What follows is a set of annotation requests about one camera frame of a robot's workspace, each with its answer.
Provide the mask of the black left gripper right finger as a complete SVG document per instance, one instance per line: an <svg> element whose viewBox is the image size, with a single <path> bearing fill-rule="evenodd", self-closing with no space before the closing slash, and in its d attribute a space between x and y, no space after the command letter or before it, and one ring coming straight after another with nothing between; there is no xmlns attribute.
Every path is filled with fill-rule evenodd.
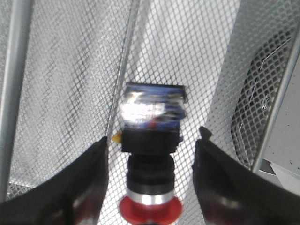
<svg viewBox="0 0 300 225"><path fill-rule="evenodd" d="M251 172L214 144L200 127L193 185L209 225L298 225L300 197Z"/></svg>

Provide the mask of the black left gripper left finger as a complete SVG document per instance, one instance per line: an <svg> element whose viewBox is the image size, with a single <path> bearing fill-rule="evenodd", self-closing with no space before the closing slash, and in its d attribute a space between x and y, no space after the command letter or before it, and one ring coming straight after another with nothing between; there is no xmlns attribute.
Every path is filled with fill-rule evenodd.
<svg viewBox="0 0 300 225"><path fill-rule="evenodd" d="M107 137L61 172L0 205L2 225L96 225L109 180Z"/></svg>

